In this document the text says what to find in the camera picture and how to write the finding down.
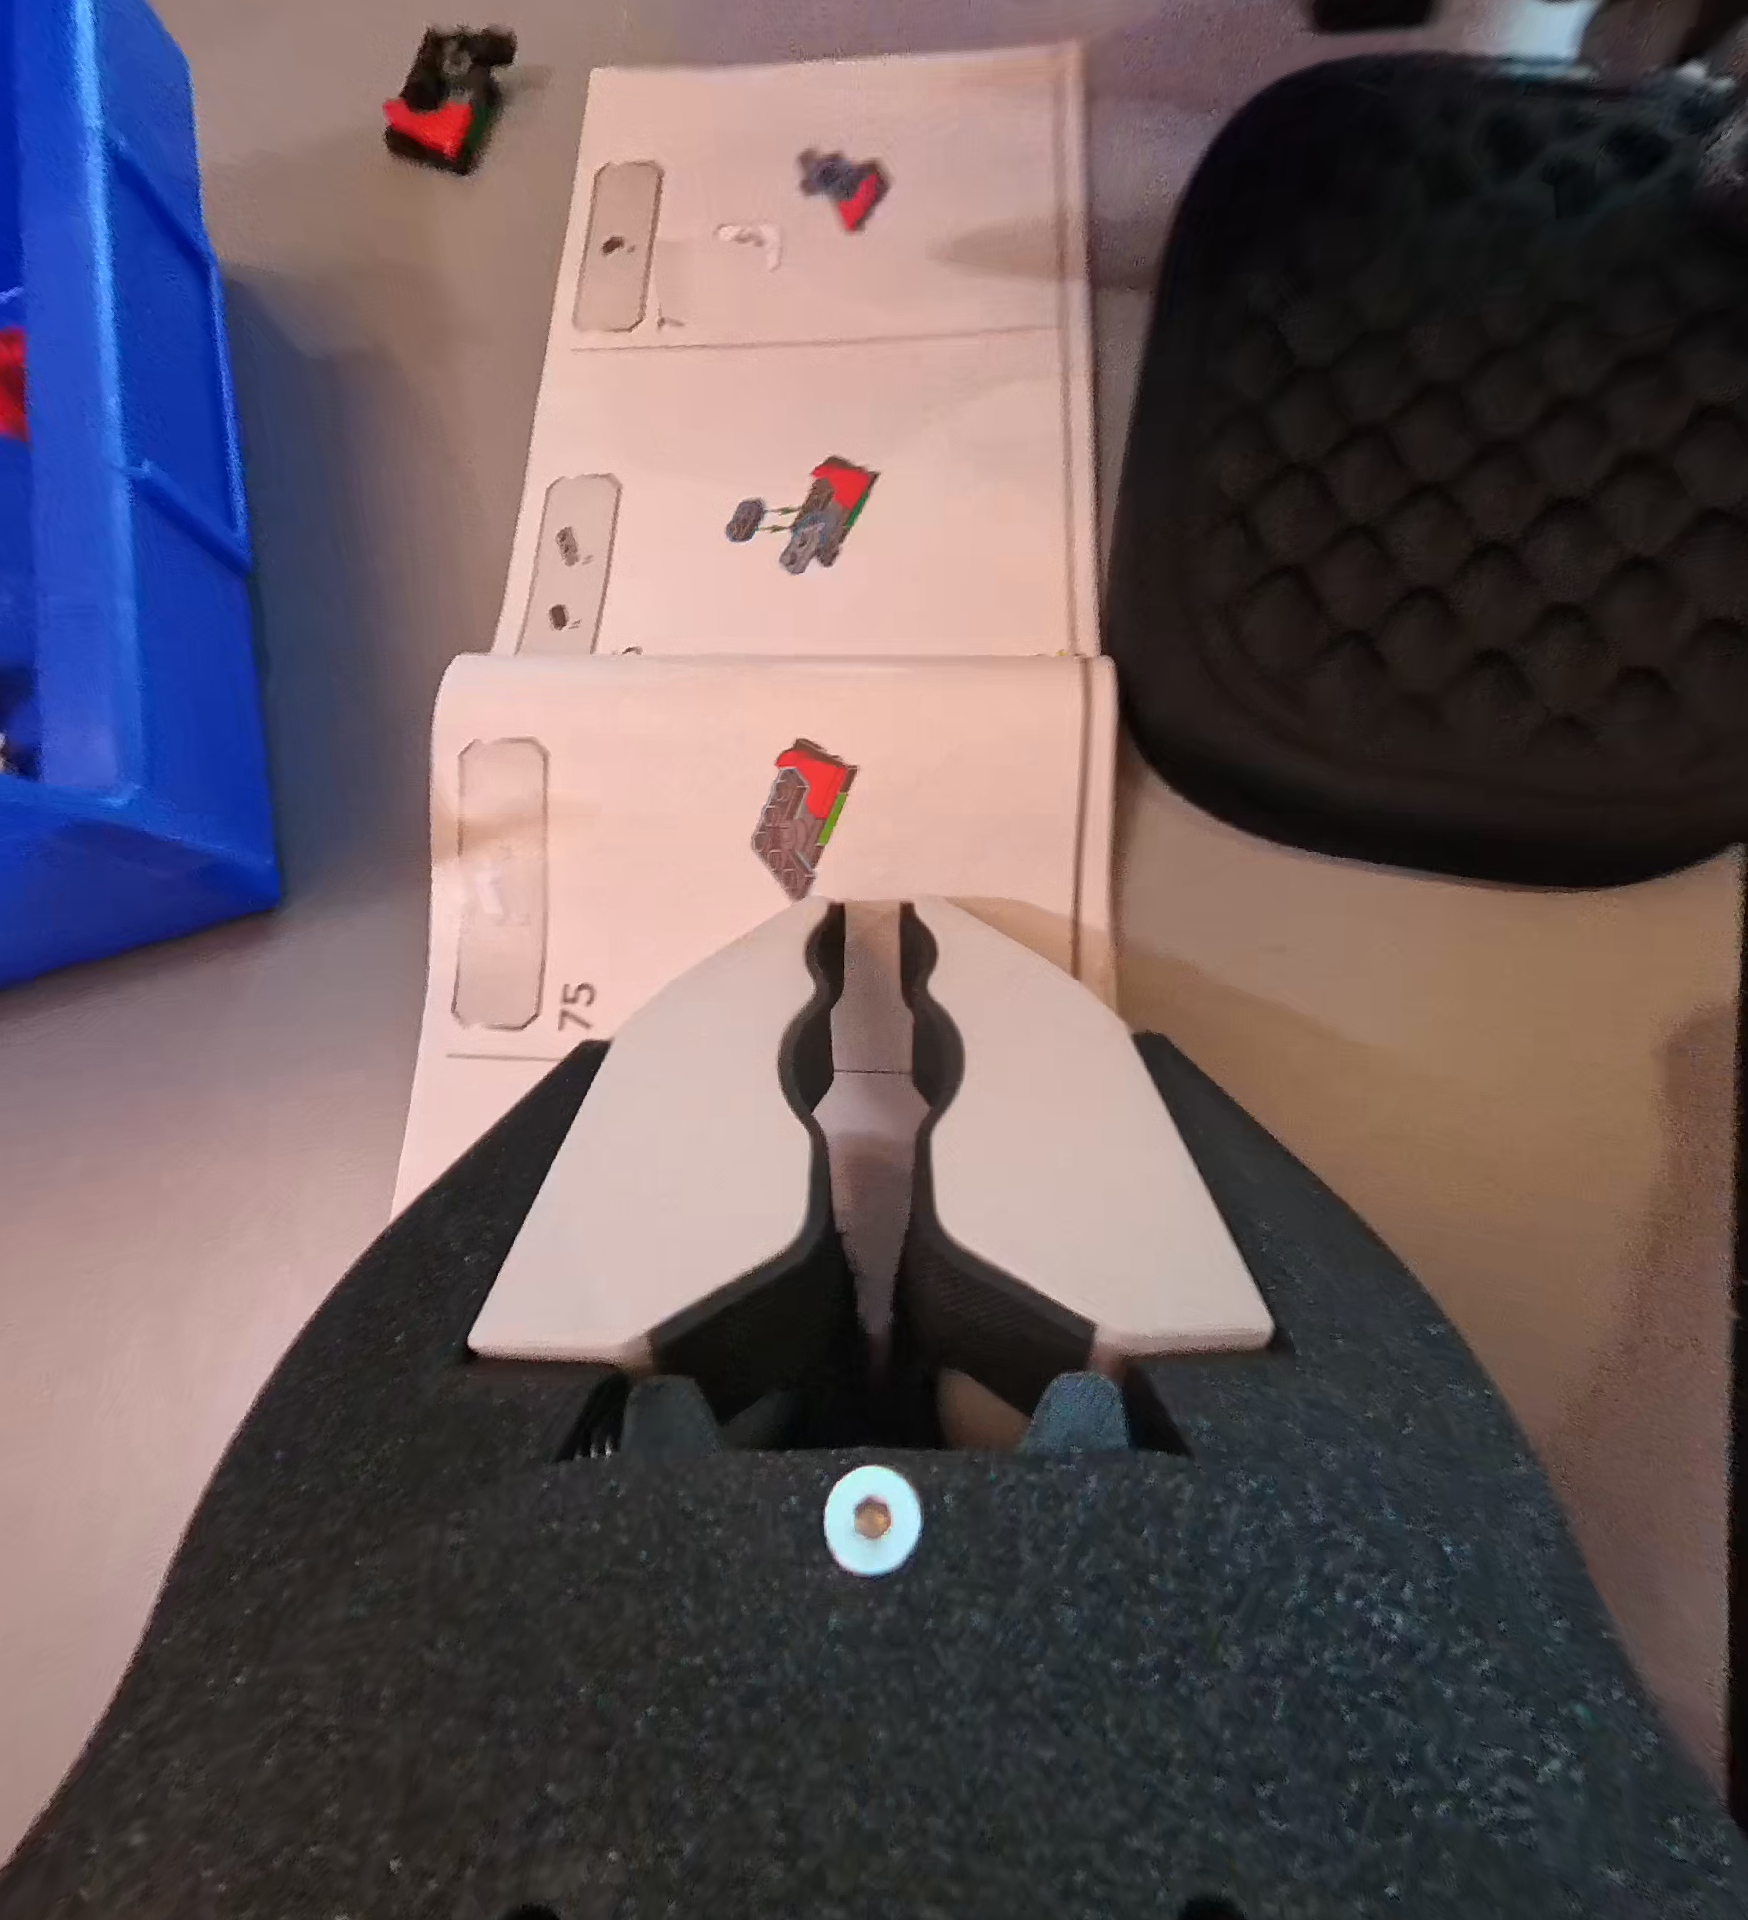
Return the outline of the black quilted cushion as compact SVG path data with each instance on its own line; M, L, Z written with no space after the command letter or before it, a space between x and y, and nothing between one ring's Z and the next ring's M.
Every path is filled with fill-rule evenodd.
M1160 259L1108 565L1126 729L1269 840L1543 889L1748 838L1748 214L1707 73L1324 61Z

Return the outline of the blue storage bin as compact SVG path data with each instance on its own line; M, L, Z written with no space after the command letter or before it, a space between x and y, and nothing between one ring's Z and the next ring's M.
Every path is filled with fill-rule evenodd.
M282 896L188 62L148 5L0 2L0 990Z

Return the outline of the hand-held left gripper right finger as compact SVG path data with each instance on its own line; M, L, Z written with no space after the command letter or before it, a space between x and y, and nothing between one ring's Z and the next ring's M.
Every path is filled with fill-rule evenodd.
M966 909L899 913L925 1105L894 1308L932 1372L1119 1374L1272 1318L1137 1037Z

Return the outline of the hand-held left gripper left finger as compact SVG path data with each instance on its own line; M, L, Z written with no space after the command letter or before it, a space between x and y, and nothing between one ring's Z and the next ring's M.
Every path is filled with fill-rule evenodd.
M785 907L615 1031L468 1331L482 1360L662 1365L681 1315L790 1254L828 1203L785 1043L829 1024L842 917Z

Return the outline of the red black brick assembly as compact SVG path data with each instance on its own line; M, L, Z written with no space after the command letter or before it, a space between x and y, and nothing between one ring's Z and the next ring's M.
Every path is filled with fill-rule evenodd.
M402 87L383 101L387 151L433 172L468 176L504 109L502 75L517 53L520 39L506 27L426 28Z

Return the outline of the white instruction booklet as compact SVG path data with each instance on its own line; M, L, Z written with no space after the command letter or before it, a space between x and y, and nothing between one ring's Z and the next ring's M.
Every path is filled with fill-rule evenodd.
M590 75L502 608L436 687L395 1211L810 898L854 907L854 1081L897 1069L880 903L1111 997L1081 65Z

